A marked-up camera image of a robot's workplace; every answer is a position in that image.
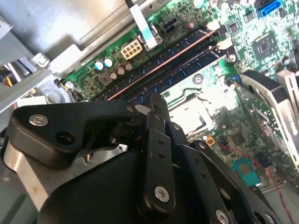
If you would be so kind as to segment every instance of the sata port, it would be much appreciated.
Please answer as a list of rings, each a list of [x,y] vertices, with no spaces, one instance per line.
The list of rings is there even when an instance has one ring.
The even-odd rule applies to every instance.
[[[282,0],[274,0],[272,3],[266,5],[265,7],[258,9],[257,15],[258,17],[265,17],[269,13],[273,12],[275,9],[278,9],[282,6]]]
[[[274,2],[274,0],[257,0],[254,5],[257,9],[259,9],[265,7],[266,5],[272,2]]]

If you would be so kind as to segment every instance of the yellow wire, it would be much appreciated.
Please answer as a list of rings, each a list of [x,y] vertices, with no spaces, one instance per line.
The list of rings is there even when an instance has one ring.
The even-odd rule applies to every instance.
[[[68,91],[69,89],[68,88],[66,88],[63,84],[60,84],[60,86],[62,87],[62,88],[64,88],[66,91]]]
[[[11,82],[10,78],[9,78],[9,77],[7,77],[6,79],[7,79],[7,82],[8,82],[8,84],[9,84],[9,86],[10,86],[10,87],[12,87],[12,86],[13,86],[13,84],[12,84],[12,82]]]

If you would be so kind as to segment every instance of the motherboard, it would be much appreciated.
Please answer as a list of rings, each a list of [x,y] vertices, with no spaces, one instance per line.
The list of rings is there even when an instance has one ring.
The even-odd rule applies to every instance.
[[[59,84],[76,101],[137,105],[160,93],[187,139],[249,187],[298,189],[298,1],[171,0],[147,23],[155,47],[136,27]]]

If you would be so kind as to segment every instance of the red wire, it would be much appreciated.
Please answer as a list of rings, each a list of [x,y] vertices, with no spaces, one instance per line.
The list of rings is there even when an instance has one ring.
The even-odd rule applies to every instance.
[[[235,148],[232,148],[232,147],[227,147],[227,146],[225,146],[225,145],[223,145],[223,144],[221,144],[221,147],[222,147],[223,149],[226,149],[226,150],[230,150],[230,151],[234,151],[234,152],[241,153],[244,157],[246,157],[246,159],[251,160],[251,161],[253,162],[253,164],[255,164],[255,165],[258,166],[259,168],[262,168],[262,169],[265,170],[266,174],[267,174],[267,175],[272,179],[272,181],[275,183],[276,189],[277,189],[277,191],[278,191],[278,194],[279,194],[281,203],[282,203],[282,205],[283,205],[283,207],[284,207],[284,209],[285,209],[286,214],[288,215],[288,217],[289,217],[291,223],[292,223],[292,224],[295,224],[295,222],[294,222],[293,219],[292,219],[291,213],[289,212],[289,210],[288,210],[288,208],[287,208],[287,206],[286,206],[286,204],[285,204],[285,201],[284,201],[284,199],[283,199],[283,197],[282,197],[281,188],[280,188],[279,184],[274,180],[272,174],[271,174],[266,168],[264,168],[258,161],[256,161],[256,160],[253,159],[253,158],[250,158],[249,155],[248,155],[247,153],[242,152],[242,151],[239,150],[239,149],[235,149]]]

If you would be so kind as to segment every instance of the silver screw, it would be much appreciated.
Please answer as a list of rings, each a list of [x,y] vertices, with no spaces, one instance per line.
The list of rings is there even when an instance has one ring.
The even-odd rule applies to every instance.
[[[41,114],[34,114],[29,117],[29,123],[34,126],[44,127],[48,122],[47,117]]]
[[[234,63],[234,62],[236,62],[236,60],[237,60],[237,57],[235,54],[231,54],[228,56],[228,62]]]
[[[66,83],[64,84],[64,86],[65,86],[67,89],[69,89],[69,90],[71,90],[72,88],[74,88],[74,84],[71,83],[70,81],[66,82]]]
[[[221,210],[216,210],[216,216],[222,224],[229,224],[229,219]]]
[[[160,117],[158,115],[154,115],[154,117],[157,119],[157,120],[160,120]]]
[[[174,125],[174,128],[177,130],[181,129],[177,124]]]
[[[265,213],[265,216],[269,220],[269,222],[271,222],[272,224],[275,224],[273,218],[269,214]]]
[[[201,148],[206,148],[205,144],[202,143],[202,142],[199,143],[199,146],[200,146]]]
[[[169,201],[169,194],[168,191],[161,186],[155,188],[155,196],[161,202],[168,202]]]
[[[127,106],[126,109],[127,109],[128,111],[130,111],[130,112],[134,112],[134,109],[133,109],[132,107],[130,107],[130,106]]]

